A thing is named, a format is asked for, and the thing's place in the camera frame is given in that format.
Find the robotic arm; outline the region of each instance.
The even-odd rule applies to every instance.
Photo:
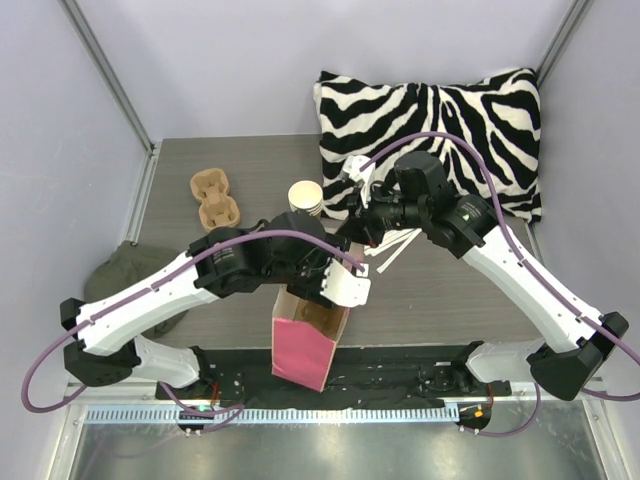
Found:
[[[510,244],[493,207],[477,195],[456,195],[437,158],[416,151],[398,159],[394,173],[399,191],[371,181],[373,165],[361,172],[368,160],[350,157],[345,164],[344,173],[358,188],[348,199],[349,217],[337,234],[375,247],[387,230],[421,229],[432,243],[446,248],[493,281],[529,317],[545,342],[540,348],[538,343],[534,353],[525,352],[531,353],[526,357],[530,375],[552,395],[563,400],[575,398],[614,347],[582,317],[597,319],[618,338],[627,331],[628,322],[617,312],[602,315],[580,300],[540,265],[506,227],[513,239]],[[514,255],[514,247],[521,258]],[[524,268],[525,262],[539,276]],[[568,303],[558,300],[548,286],[543,286],[544,281]],[[500,363],[511,360],[496,356],[497,350],[493,345],[480,346],[469,357],[467,367],[485,383],[516,380],[496,378],[505,371]]]
[[[318,219],[306,214],[284,213],[252,229],[216,229],[162,271],[116,295],[91,304],[75,299],[63,302],[60,310],[67,330],[87,320],[91,323],[65,347],[66,369],[94,387],[135,376],[178,389],[209,388],[215,373],[198,347],[171,348],[140,334],[179,312],[234,293],[251,293],[266,283],[286,284],[290,293],[328,308],[366,302],[368,279],[352,273],[334,255],[296,238],[247,241],[185,268],[190,259],[215,244],[281,229],[306,233],[342,252],[349,249],[348,240],[326,233]]]

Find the zebra print fabric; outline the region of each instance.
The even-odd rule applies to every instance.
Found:
[[[322,72],[314,100],[322,128],[323,209],[329,217],[347,215],[346,197],[353,185],[341,181],[339,174],[349,155],[371,157],[406,135],[435,130],[464,138],[480,153],[505,212],[528,222],[540,220],[540,98],[532,69],[450,86],[369,86]],[[417,139],[381,159],[375,180],[394,186],[393,164],[413,150],[427,150],[439,158],[460,194],[489,198],[482,173],[469,154],[440,138]]]

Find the white cup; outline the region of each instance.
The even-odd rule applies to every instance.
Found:
[[[316,182],[302,180],[294,183],[288,193],[291,211],[319,216],[322,212],[322,187]]]

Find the pink box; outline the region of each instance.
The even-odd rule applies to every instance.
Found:
[[[362,258],[362,251],[356,245],[350,253]],[[321,307],[287,293],[282,285],[272,317],[271,373],[321,392],[349,309]]]

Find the zebra print pillow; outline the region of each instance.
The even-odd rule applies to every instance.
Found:
[[[503,210],[528,222],[540,220],[540,99],[532,69],[514,70],[475,85],[451,86],[369,86],[322,72],[313,93],[322,128],[324,213],[329,217],[347,215],[346,197],[353,185],[340,181],[339,174],[349,155],[370,157],[406,135],[437,130],[464,138],[482,155]],[[438,157],[460,194],[489,198],[473,159],[441,138],[414,140],[381,159],[375,180],[395,185],[394,162],[413,150],[427,150]]]

